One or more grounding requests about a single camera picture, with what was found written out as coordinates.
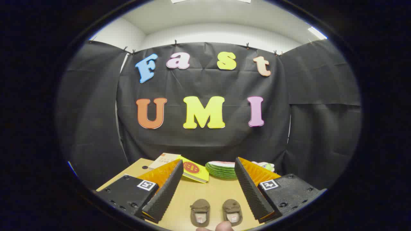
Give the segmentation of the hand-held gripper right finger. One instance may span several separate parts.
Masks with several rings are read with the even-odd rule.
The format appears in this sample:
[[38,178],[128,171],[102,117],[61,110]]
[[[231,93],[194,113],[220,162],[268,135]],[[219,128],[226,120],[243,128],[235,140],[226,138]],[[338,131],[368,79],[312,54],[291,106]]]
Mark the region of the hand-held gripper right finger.
[[297,212],[327,190],[319,190],[295,174],[280,176],[240,157],[235,159],[234,170],[251,212],[259,223]]

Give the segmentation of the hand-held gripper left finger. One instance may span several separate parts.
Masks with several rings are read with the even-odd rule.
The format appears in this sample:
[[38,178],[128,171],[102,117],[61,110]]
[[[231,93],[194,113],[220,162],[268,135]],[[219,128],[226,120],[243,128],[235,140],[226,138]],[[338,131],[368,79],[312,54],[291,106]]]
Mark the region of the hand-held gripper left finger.
[[158,223],[174,196],[183,172],[183,161],[176,159],[138,177],[125,174],[95,194],[132,218]]

